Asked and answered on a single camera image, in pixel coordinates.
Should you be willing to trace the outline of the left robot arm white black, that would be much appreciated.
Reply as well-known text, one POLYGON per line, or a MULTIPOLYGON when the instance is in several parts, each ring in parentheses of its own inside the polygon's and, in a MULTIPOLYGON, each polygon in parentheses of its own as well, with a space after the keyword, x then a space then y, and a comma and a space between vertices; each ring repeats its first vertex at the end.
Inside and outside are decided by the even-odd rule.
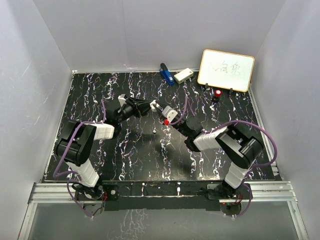
POLYGON ((102 105, 102 120, 75 121, 69 120, 63 127, 55 145, 54 154, 60 161, 53 172, 53 177, 73 174, 73 188, 86 197, 97 200, 103 195, 99 184, 99 174, 89 160, 94 141, 115 139, 121 129, 121 123, 134 116, 141 118, 152 110, 155 111, 155 100, 128 97, 121 94, 116 100, 102 105))

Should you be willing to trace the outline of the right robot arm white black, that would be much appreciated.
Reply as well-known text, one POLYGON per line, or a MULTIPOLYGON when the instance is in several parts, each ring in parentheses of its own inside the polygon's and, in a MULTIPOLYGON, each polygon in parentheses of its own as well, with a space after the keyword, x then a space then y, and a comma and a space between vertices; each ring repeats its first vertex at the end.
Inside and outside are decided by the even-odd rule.
POLYGON ((194 113, 185 117, 186 107, 182 114, 179 114, 169 105, 152 101, 150 108, 158 113, 164 125, 172 126, 186 137, 184 143, 190 151, 222 149, 229 157, 231 164, 226 176, 209 194, 230 199, 240 194, 247 173, 264 149, 256 137, 242 131, 237 122, 227 123, 207 132, 194 113))

